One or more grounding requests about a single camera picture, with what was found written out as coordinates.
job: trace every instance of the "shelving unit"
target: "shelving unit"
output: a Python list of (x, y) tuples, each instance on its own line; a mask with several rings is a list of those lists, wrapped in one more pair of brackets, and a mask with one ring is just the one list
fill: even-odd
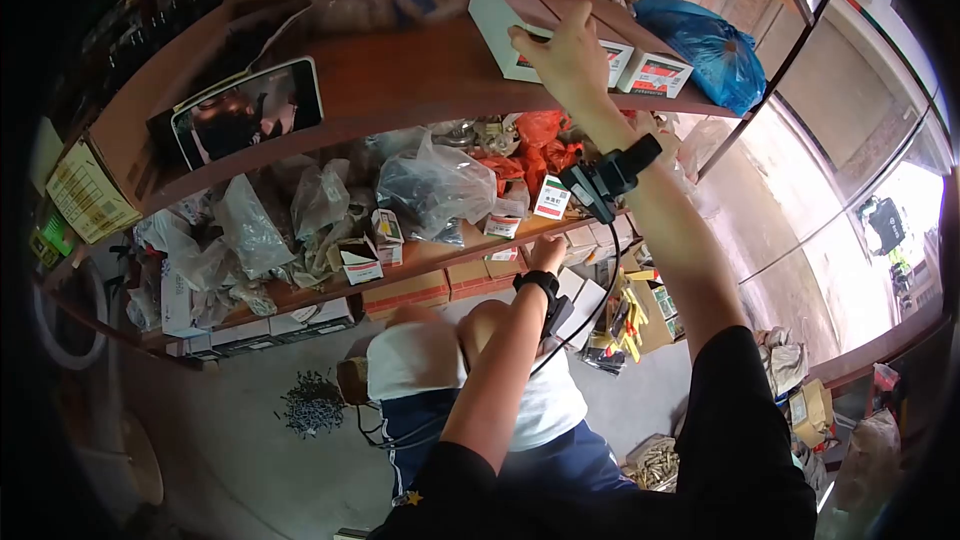
[[(764, 101), (750, 113), (740, 117), (740, 124), (734, 132), (701, 169), (701, 177), (736, 141), (752, 114), (756, 113), (772, 94), (800, 47), (806, 42), (828, 0), (823, 0), (815, 13), (810, 12), (806, 0), (779, 1), (800, 13), (807, 23), (806, 29), (768, 84)], [(316, 63), (324, 121), (316, 127), (251, 146), (194, 171), (188, 170), (186, 164), (173, 164), (162, 169), (158, 174), (159, 181), (155, 189), (144, 198), (141, 205), (140, 211), (144, 216), (217, 183), (230, 180), (236, 175), (287, 157), (370, 134), (461, 118), (560, 107), (540, 84), (503, 79), (486, 42), (468, 15), (425, 27), (325, 38), (310, 42), (301, 54), (310, 55)], [(114, 97), (114, 101), (122, 93), (123, 89)], [(730, 110), (714, 104), (693, 83), (687, 83), (674, 99), (613, 92), (610, 96), (620, 109), (625, 110), (736, 117)], [(130, 115), (129, 109), (121, 111), (126, 111), (121, 117)], [(360, 294), (430, 271), (479, 259), (499, 250), (532, 242), (539, 234), (562, 233), (592, 221), (554, 221), (532, 217), (520, 225), (516, 237), (510, 240), (485, 236), (476, 226), (464, 222), (464, 247), (430, 242), (407, 243), (404, 246), (404, 264), (387, 269), (382, 279), (350, 285), (340, 274), (324, 285), (323, 292), (294, 289), (285, 282), (274, 281), (267, 284), (268, 292), (277, 306), (277, 311), (288, 313), (305, 306)], [(56, 277), (64, 274), (65, 270), (68, 273), (68, 268), (59, 267)], [(218, 329), (241, 325), (258, 318), (244, 305), (230, 313)], [(149, 332), (134, 337), (118, 331), (116, 338), (138, 348), (160, 353), (163, 346), (172, 340), (162, 332)]]
[[(523, 246), (532, 243), (540, 234), (547, 232), (563, 234), (594, 222), (595, 219), (592, 217), (555, 221), (545, 217), (531, 216), (520, 223), (520, 227), (516, 231), (516, 237), (501, 239), (484, 235), (477, 226), (464, 221), (461, 226), (462, 248), (452, 244), (438, 244), (436, 242), (406, 242), (403, 245), (403, 264), (384, 269), (384, 275), (379, 280), (350, 285), (346, 276), (339, 274), (324, 284), (323, 292), (310, 288), (292, 288), (287, 282), (272, 280), (266, 284), (267, 292), (273, 302), (276, 303), (278, 314), (289, 313), (342, 296), (360, 294), (394, 282), (401, 282), (430, 271), (443, 270), (460, 263), (481, 259), (485, 255), (501, 250)], [(246, 304), (242, 304), (224, 318), (222, 325), (215, 329), (232, 328), (261, 318), (254, 315)], [(173, 340), (175, 338), (166, 336), (162, 332), (150, 331), (142, 334), (141, 345), (148, 349), (158, 349)]]
[[(304, 53), (317, 65), (323, 123), (195, 171), (186, 165), (163, 171), (159, 189), (147, 198), (144, 215), (235, 175), (369, 134), (560, 108), (541, 84), (503, 79), (468, 15), (403, 31), (327, 38), (312, 42)], [(613, 92), (610, 96), (621, 109), (736, 117), (693, 83), (684, 85), (677, 98)]]

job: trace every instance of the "hand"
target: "hand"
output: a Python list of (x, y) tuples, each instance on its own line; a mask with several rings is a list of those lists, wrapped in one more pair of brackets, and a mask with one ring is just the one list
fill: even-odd
[(546, 271), (557, 275), (566, 256), (567, 241), (562, 235), (543, 234), (534, 242), (534, 249), (531, 251), (527, 266), (530, 270)]
[(597, 40), (593, 5), (572, 0), (573, 8), (549, 42), (539, 43), (516, 25), (507, 30), (510, 43), (534, 66), (543, 86), (571, 114), (594, 110), (607, 97), (610, 62)]

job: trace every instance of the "person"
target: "person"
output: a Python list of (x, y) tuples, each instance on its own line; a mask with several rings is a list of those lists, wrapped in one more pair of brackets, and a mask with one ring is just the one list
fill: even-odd
[[(638, 137), (608, 97), (590, 13), (578, 3), (546, 43), (517, 27), (506, 33), (598, 149), (626, 150)], [(692, 374), (676, 493), (644, 491), (619, 474), (584, 421), (563, 354), (531, 377), (545, 358), (548, 298), (524, 283), (509, 306), (478, 306), (456, 327), (401, 309), (370, 343), (384, 437), (400, 447), (423, 428), (427, 438), (390, 451), (394, 507), (370, 538), (813, 536), (815, 495), (793, 464), (723, 250), (657, 162), (625, 199), (686, 326)], [(561, 239), (542, 237), (528, 266), (556, 274), (563, 256)], [(627, 418), (631, 402), (658, 399), (612, 390), (610, 400)], [(446, 413), (431, 439), (430, 422)]]

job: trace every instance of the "black t-shirt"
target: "black t-shirt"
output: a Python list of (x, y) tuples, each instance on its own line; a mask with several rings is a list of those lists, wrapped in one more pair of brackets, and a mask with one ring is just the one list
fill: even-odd
[[(625, 400), (625, 417), (631, 400), (657, 397)], [(390, 511), (369, 537), (812, 538), (816, 497), (789, 445), (753, 335), (732, 327), (693, 364), (676, 494), (512, 495), (479, 454), (438, 442), (410, 486), (415, 499)]]

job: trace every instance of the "black sleeve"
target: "black sleeve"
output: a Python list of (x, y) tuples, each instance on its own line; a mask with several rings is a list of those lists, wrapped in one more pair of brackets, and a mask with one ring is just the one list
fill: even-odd
[(697, 532), (813, 537), (816, 495), (793, 464), (750, 330), (720, 331), (697, 355), (677, 453), (677, 493), (690, 500)]
[(482, 456), (452, 442), (438, 442), (406, 493), (377, 529), (376, 538), (453, 537), (472, 531), (492, 516), (497, 474)]

